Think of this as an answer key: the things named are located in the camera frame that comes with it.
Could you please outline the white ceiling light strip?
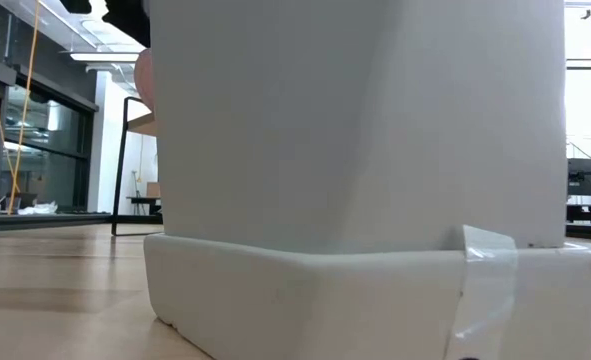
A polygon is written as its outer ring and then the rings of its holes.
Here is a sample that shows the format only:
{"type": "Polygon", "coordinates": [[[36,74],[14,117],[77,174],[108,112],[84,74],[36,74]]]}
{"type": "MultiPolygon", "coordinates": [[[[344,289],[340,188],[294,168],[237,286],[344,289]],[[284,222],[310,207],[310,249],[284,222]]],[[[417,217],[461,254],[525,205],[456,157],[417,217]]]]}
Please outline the white ceiling light strip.
{"type": "Polygon", "coordinates": [[[70,52],[69,56],[84,63],[135,63],[138,53],[128,52],[70,52]]]}

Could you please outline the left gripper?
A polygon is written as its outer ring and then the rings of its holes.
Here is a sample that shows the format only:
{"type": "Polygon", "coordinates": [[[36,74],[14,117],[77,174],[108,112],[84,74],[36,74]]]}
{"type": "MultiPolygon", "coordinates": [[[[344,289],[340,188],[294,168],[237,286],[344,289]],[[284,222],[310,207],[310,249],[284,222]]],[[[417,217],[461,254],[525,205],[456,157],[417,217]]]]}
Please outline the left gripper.
{"type": "MultiPolygon", "coordinates": [[[[90,14],[92,5],[89,0],[60,0],[71,14],[90,14]]],[[[150,18],[148,0],[105,0],[108,12],[102,16],[107,22],[136,42],[149,48],[150,18]]]]}

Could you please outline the pink foam slide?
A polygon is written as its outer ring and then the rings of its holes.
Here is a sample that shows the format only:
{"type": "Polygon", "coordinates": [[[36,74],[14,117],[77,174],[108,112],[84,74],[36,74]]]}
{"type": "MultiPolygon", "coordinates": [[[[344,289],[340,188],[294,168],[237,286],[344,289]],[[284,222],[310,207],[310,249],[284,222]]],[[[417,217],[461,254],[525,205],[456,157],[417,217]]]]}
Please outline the pink foam slide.
{"type": "Polygon", "coordinates": [[[139,53],[134,67],[134,81],[142,102],[151,110],[154,110],[154,81],[152,53],[150,48],[139,53]]]}

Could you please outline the white crumpled paper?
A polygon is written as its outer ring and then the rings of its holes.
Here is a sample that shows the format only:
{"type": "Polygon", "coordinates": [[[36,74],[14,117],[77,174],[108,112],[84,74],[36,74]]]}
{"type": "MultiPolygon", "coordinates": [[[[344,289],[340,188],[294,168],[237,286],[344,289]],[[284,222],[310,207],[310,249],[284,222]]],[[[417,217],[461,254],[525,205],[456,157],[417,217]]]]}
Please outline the white crumpled paper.
{"type": "Polygon", "coordinates": [[[28,216],[28,215],[52,215],[55,214],[58,210],[58,205],[55,202],[51,203],[44,203],[44,204],[35,204],[33,206],[29,206],[23,209],[19,209],[17,211],[18,215],[28,216]]]}

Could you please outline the black background table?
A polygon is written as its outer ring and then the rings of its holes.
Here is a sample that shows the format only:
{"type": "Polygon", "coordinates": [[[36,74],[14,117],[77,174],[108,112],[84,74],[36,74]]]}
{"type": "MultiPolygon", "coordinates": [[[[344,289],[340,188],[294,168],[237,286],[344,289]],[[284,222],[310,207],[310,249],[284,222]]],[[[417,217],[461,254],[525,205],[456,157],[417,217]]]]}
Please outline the black background table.
{"type": "Polygon", "coordinates": [[[161,198],[135,196],[128,197],[128,201],[133,207],[133,214],[135,216],[160,216],[161,215],[161,198]]]}

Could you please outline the grey background machine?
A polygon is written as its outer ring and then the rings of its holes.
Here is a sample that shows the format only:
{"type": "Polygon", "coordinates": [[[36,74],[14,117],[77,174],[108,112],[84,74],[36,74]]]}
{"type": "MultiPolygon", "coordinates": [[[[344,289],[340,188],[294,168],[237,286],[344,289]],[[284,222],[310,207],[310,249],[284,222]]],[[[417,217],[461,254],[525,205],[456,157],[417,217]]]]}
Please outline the grey background machine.
{"type": "Polygon", "coordinates": [[[591,159],[568,159],[566,217],[569,223],[591,224],[591,159]]]}

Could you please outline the wooden shelf black frame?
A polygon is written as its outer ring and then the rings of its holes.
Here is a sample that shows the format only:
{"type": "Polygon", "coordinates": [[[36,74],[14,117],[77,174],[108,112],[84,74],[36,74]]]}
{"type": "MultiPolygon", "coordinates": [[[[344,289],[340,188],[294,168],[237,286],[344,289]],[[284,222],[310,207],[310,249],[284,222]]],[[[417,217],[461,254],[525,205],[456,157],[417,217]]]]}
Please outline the wooden shelf black frame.
{"type": "MultiPolygon", "coordinates": [[[[117,163],[117,170],[116,170],[116,179],[115,179],[115,190],[114,190],[114,198],[113,198],[113,207],[112,207],[112,214],[114,217],[117,217],[119,214],[119,203],[120,203],[120,196],[121,196],[121,184],[122,184],[122,177],[123,177],[123,168],[124,168],[124,157],[125,157],[125,150],[126,150],[126,141],[127,135],[129,132],[143,135],[143,136],[150,136],[155,137],[157,135],[157,125],[155,122],[154,114],[149,112],[148,114],[139,116],[135,119],[129,119],[129,105],[131,102],[137,102],[142,104],[142,100],[134,97],[134,96],[127,96],[123,100],[123,112],[122,112],[122,127],[121,127],[121,138],[119,142],[119,155],[118,155],[118,163],[117,163]]],[[[118,232],[118,225],[116,223],[111,224],[111,235],[113,237],[122,237],[122,236],[146,236],[146,233],[119,233],[118,232]]]]}

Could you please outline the clear tape strip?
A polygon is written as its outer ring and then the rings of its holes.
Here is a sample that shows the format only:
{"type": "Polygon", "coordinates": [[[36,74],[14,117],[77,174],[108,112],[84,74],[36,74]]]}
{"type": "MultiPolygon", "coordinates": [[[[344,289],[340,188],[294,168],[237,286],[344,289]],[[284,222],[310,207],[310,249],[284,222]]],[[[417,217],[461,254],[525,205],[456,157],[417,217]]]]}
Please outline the clear tape strip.
{"type": "Polygon", "coordinates": [[[499,360],[515,302],[515,240],[462,227],[465,271],[443,360],[499,360]]]}

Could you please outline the white foam box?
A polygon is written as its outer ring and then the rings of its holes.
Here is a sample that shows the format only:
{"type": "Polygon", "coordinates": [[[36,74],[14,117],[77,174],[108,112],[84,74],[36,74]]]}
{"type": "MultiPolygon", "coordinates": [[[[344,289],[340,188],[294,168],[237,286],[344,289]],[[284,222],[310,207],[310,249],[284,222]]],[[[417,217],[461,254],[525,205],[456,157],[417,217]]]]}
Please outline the white foam box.
{"type": "Polygon", "coordinates": [[[564,0],[150,0],[157,317],[214,360],[443,360],[462,227],[515,240],[499,360],[591,360],[564,0]]]}

